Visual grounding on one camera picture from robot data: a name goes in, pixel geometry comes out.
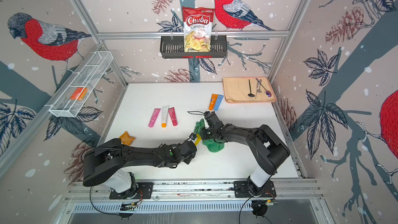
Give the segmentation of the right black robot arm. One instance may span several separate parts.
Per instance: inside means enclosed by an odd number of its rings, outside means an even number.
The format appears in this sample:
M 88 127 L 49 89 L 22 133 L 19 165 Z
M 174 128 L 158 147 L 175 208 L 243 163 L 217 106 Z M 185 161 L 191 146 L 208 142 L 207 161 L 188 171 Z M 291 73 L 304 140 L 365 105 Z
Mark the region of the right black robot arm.
M 204 120 L 208 127 L 201 131 L 202 139 L 213 139 L 217 144 L 239 143 L 250 148 L 258 165 L 247 179 L 247 188 L 250 194 L 258 196 L 290 156 L 287 145 L 266 124 L 258 128 L 223 124 L 215 112 L 205 112 Z

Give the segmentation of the orange toothpaste tube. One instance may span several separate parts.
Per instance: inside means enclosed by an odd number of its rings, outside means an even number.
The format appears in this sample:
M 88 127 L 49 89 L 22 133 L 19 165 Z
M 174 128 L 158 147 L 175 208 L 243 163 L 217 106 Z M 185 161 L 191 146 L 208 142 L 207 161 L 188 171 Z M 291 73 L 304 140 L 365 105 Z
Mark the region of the orange toothpaste tube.
M 212 94 L 211 95 L 211 99 L 210 99 L 210 103 L 209 103 L 209 107 L 208 107 L 208 109 L 210 111 L 212 111 L 214 109 L 214 105 L 215 105 L 215 103 L 217 101 L 217 98 L 218 98 L 217 94 Z

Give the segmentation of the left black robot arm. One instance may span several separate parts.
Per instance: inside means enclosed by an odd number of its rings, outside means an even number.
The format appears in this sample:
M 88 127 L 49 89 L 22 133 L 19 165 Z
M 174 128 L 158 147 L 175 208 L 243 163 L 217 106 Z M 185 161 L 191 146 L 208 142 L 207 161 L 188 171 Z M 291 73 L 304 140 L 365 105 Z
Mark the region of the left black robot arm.
M 197 147 L 190 139 L 181 144 L 161 144 L 157 148 L 132 147 L 122 144 L 120 139 L 112 139 L 83 156 L 83 185 L 100 185 L 125 167 L 152 166 L 174 169 L 182 162 L 189 164 L 196 152 Z

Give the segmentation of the red pink toothpaste tube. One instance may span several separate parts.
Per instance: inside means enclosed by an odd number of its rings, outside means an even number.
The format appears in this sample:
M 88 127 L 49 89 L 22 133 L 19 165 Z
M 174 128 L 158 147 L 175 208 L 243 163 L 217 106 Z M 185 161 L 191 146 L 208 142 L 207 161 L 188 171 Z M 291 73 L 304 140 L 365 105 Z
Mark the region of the red pink toothpaste tube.
M 169 108 L 169 115 L 170 115 L 173 126 L 177 126 L 178 122 L 177 122 L 176 112 L 175 112 L 174 107 Z

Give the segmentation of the green cleaning cloth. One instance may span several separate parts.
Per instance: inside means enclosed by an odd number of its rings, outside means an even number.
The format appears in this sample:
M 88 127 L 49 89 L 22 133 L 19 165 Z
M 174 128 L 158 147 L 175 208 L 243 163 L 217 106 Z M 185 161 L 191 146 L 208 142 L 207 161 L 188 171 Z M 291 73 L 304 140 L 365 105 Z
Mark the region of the green cleaning cloth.
M 201 119 L 200 121 L 196 122 L 194 133 L 196 135 L 199 134 L 201 136 L 201 131 L 204 129 L 205 129 L 205 122 L 204 122 L 204 119 Z M 202 142 L 202 144 L 205 145 L 207 147 L 207 149 L 213 153 L 223 150 L 224 146 L 225 146 L 224 143 L 217 143 L 217 142 L 215 142 L 214 139 L 208 139 L 208 140 L 202 139 L 200 142 Z

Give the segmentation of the magenta toothpaste tube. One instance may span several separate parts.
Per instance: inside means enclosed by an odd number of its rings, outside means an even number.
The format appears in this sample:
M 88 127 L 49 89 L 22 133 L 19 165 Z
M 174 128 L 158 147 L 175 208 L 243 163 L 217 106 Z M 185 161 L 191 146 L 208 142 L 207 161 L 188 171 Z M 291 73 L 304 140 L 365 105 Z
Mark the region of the magenta toothpaste tube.
M 156 122 L 156 120 L 157 120 L 157 118 L 158 118 L 158 115 L 159 115 L 160 111 L 161 111 L 160 108 L 155 108 L 155 109 L 153 110 L 153 113 L 152 113 L 151 118 L 150 118 L 150 122 L 149 122 L 149 124 L 148 124 L 148 126 L 149 126 L 150 128 L 153 128 L 153 127 L 154 127 L 154 124 L 155 124 L 155 122 Z

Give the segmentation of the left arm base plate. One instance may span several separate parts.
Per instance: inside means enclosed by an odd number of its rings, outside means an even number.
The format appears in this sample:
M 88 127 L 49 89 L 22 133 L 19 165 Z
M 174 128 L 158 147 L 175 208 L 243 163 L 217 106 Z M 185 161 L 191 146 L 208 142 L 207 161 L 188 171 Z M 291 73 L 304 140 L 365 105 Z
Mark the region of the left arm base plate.
M 112 189 L 109 198 L 111 200 L 150 199 L 153 192 L 153 186 L 154 183 L 151 182 L 138 182 L 135 183 L 131 189 L 123 193 L 117 193 L 114 189 Z

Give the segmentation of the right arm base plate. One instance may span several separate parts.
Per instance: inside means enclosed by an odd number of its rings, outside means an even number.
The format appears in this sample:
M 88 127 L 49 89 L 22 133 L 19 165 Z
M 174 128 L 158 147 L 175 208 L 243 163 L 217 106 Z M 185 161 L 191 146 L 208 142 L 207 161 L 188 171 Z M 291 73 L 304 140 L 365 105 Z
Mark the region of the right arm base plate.
M 249 181 L 234 181 L 233 190 L 236 198 L 275 198 L 277 196 L 274 183 L 268 180 L 262 187 Z

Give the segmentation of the white toothpaste tube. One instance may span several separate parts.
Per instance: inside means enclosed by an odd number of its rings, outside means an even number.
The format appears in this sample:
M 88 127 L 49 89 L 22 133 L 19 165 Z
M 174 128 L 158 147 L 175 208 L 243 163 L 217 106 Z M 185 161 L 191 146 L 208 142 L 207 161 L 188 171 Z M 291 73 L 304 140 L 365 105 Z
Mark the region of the white toothpaste tube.
M 167 119 L 169 115 L 169 106 L 162 106 L 161 108 L 161 127 L 165 128 L 167 127 Z

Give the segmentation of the yellow toothpaste tube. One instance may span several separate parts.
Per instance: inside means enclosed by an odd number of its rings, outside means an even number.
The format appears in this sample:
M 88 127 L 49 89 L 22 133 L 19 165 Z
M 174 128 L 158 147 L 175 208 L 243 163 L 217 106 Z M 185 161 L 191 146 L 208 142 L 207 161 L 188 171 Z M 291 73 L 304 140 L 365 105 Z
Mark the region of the yellow toothpaste tube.
M 200 143 L 201 140 L 202 140 L 201 136 L 199 134 L 197 134 L 197 138 L 194 142 L 195 146 L 198 146 L 198 144 Z

